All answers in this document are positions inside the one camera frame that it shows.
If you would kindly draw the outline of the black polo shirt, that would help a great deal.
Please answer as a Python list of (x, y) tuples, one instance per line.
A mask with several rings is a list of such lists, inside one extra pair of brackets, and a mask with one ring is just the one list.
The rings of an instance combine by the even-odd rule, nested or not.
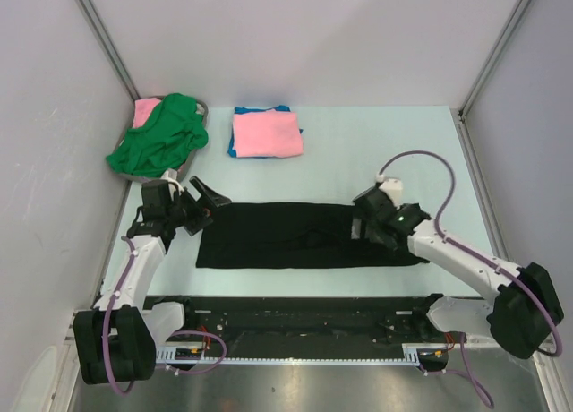
[(236, 202), (212, 218), (201, 233), (198, 268), (321, 270), (427, 263), (407, 250), (352, 237), (354, 214), (348, 205)]

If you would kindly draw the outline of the right aluminium frame post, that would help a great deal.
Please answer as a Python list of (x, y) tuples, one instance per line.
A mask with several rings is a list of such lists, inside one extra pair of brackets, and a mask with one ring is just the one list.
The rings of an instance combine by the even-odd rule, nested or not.
[(516, 36), (519, 27), (524, 21), (530, 7), (535, 0), (517, 0), (512, 8), (508, 19), (503, 25), (499, 36), (496, 38), (491, 51), (477, 74), (468, 94), (458, 109), (458, 115), (465, 120), (475, 102), (483, 92), (486, 84), (491, 79), (493, 72), (509, 47), (511, 40)]

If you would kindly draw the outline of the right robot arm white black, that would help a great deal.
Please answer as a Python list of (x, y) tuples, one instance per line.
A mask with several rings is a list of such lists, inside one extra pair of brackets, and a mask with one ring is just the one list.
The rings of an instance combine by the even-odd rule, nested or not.
[(428, 310), (413, 319), (419, 339), (434, 341), (443, 332), (488, 337), (512, 356), (527, 359), (557, 336), (563, 312), (543, 266), (521, 267), (479, 253), (439, 231), (436, 219), (418, 204), (396, 204), (383, 185), (359, 194), (353, 204), (362, 237), (435, 264), (481, 298), (432, 298)]

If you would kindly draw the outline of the left aluminium frame post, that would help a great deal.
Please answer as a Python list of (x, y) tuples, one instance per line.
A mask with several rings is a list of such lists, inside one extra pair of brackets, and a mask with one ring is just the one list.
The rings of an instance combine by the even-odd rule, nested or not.
[(131, 100), (141, 98), (135, 82), (93, 0), (75, 0), (116, 77)]

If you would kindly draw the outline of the aluminium frame post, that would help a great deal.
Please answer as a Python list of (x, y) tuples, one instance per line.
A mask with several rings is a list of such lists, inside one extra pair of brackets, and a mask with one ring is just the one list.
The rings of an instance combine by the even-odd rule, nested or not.
[(135, 82), (93, 0), (75, 0), (116, 77), (131, 100), (141, 98)]
[(491, 79), (493, 72), (509, 47), (511, 40), (516, 36), (519, 27), (524, 21), (530, 7), (535, 0), (517, 0), (512, 8), (508, 19), (503, 25), (499, 36), (496, 38), (491, 51), (477, 74), (468, 94), (458, 109), (458, 115), (465, 120), (475, 102), (483, 92), (486, 84)]

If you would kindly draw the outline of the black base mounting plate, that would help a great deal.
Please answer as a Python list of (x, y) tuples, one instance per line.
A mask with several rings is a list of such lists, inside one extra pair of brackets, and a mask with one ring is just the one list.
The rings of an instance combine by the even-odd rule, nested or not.
[(147, 296), (143, 308), (183, 304), (184, 329), (217, 335), (209, 358), (351, 361), (397, 358), (405, 344), (441, 344), (446, 332), (425, 314), (436, 296)]

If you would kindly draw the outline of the pink t shirt in tray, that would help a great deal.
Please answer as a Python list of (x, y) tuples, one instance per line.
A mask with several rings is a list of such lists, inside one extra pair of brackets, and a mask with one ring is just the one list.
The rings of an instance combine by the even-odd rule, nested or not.
[(145, 125), (153, 109), (161, 102), (159, 98), (138, 99), (134, 102), (134, 115), (132, 128)]

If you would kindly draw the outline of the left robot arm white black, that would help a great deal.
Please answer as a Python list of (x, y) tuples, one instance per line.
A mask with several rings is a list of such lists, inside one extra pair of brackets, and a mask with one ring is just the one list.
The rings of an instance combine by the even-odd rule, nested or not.
[(197, 197), (169, 174), (142, 185), (141, 205), (122, 238), (127, 245), (124, 267), (91, 309), (75, 315), (73, 336), (87, 384), (107, 384), (124, 396), (136, 382), (153, 375), (159, 345), (173, 335), (186, 340), (196, 333), (198, 319), (181, 303), (143, 310), (150, 283), (177, 230), (194, 236), (231, 202), (196, 176), (190, 183)]

